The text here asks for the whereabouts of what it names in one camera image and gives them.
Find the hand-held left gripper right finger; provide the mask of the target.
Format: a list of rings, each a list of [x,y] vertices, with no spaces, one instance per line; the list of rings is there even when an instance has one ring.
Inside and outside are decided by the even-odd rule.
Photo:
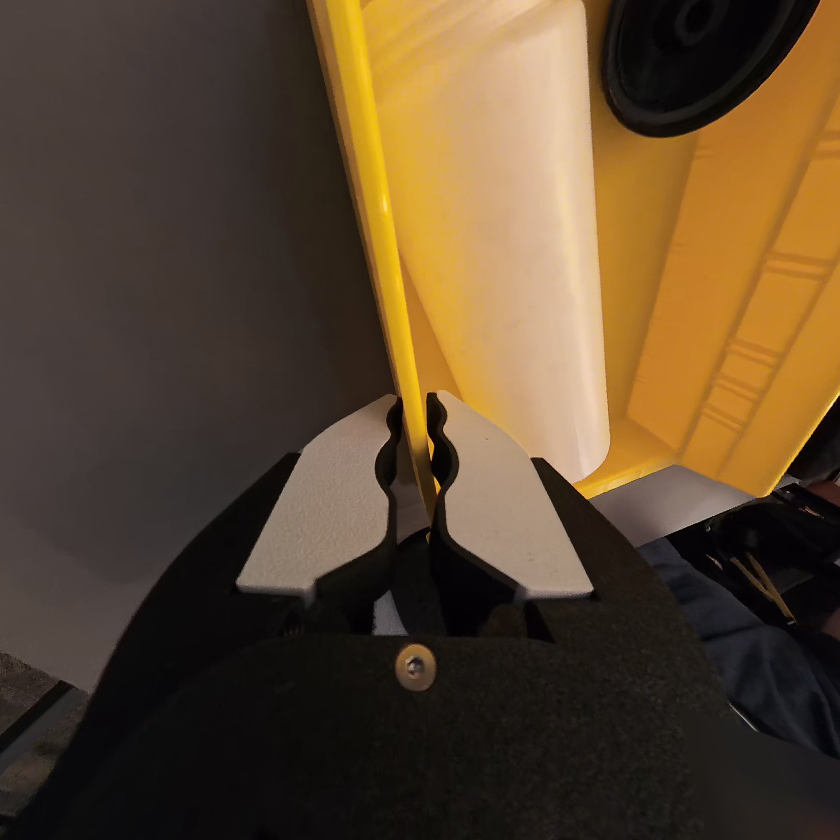
[[[430,571],[446,631],[478,636],[494,612],[595,593],[531,457],[449,392],[427,394],[438,494]]]

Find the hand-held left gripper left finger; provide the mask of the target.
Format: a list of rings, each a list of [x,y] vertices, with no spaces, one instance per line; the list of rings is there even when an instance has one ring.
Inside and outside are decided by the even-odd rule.
[[[396,450],[403,402],[386,394],[300,451],[236,580],[296,599],[312,623],[371,634],[396,559]]]

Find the white plastic bottle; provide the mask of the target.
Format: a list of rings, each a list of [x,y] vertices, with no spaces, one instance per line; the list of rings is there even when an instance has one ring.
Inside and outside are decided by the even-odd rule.
[[[582,480],[610,447],[585,5],[362,15],[398,246],[458,392]]]

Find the yellow plastic bin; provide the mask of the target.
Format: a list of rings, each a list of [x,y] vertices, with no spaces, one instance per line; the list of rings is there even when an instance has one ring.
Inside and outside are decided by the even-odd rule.
[[[397,242],[363,9],[307,2],[415,477],[432,513],[425,400],[464,401]],[[838,397],[838,2],[694,132],[624,127],[602,88],[611,2],[583,2],[610,447],[586,497],[682,466],[769,494]]]

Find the black bottle lid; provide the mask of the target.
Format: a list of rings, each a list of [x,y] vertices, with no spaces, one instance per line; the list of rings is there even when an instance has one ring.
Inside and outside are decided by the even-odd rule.
[[[614,1],[601,78],[626,128],[700,130],[753,95],[791,52],[818,1]]]

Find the black bag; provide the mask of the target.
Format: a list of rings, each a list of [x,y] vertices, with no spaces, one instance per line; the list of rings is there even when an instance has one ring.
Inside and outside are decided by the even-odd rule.
[[[764,622],[820,633],[839,606],[839,510],[796,484],[668,535]]]

